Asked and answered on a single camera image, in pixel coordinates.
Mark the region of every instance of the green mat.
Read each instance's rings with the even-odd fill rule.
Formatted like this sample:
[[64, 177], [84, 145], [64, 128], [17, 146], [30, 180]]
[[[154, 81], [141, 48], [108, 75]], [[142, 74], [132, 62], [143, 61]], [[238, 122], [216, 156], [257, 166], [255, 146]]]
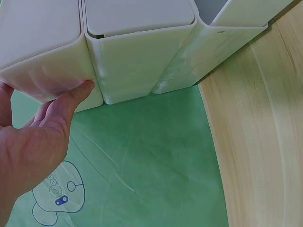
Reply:
[[[12, 98], [20, 127], [38, 104]], [[8, 227], [227, 227], [198, 87], [75, 114], [68, 155], [20, 197]]]

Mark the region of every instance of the bin lid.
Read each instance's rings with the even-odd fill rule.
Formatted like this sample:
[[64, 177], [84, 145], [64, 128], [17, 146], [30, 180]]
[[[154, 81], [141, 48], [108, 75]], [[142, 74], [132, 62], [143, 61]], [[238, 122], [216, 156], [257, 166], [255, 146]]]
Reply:
[[190, 25], [187, 0], [85, 0], [88, 32], [104, 37]]
[[2, 0], [0, 70], [80, 36], [77, 0]]

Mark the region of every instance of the wooden surface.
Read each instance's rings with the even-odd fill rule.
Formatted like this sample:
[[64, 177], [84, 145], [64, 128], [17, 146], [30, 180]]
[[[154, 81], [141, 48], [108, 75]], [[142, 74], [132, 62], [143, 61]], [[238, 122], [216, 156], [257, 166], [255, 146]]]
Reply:
[[303, 227], [303, 2], [200, 83], [231, 227]]

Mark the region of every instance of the human hand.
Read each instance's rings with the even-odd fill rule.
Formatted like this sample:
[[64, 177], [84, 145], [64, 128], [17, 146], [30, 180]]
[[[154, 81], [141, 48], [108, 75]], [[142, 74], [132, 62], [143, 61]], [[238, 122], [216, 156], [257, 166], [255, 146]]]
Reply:
[[21, 129], [12, 127], [13, 89], [0, 82], [0, 226], [16, 199], [42, 182], [66, 156], [71, 120], [95, 84], [79, 87], [43, 104]]

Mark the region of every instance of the finger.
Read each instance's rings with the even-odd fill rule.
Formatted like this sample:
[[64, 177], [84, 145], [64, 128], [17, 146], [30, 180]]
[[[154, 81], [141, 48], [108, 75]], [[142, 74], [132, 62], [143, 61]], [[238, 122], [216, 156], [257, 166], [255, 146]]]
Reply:
[[46, 115], [46, 111], [48, 109], [48, 107], [50, 106], [50, 104], [53, 101], [44, 103], [42, 106], [39, 107], [39, 109], [37, 110], [36, 114], [35, 114], [35, 118], [34, 121], [31, 124], [31, 127], [37, 127], [40, 125], [40, 123], [42, 122], [42, 120], [45, 118]]
[[10, 87], [9, 85], [1, 82], [1, 81], [0, 81], [0, 88], [2, 88], [5, 91], [6, 95], [10, 99], [11, 96], [13, 95], [13, 93], [14, 93], [14, 89], [12, 87]]
[[34, 115], [28, 122], [26, 122], [26, 124], [25, 125], [23, 125], [23, 128], [26, 128], [26, 127], [29, 127], [29, 126], [31, 126], [32, 125], [32, 123], [34, 122], [34, 120], [35, 120], [35, 116], [36, 115]]
[[14, 89], [0, 82], [0, 126], [12, 126], [12, 113], [10, 98]]
[[48, 107], [40, 127], [53, 128], [68, 138], [72, 116], [77, 106], [90, 95], [94, 87], [94, 82], [85, 81], [77, 88], [60, 95]]

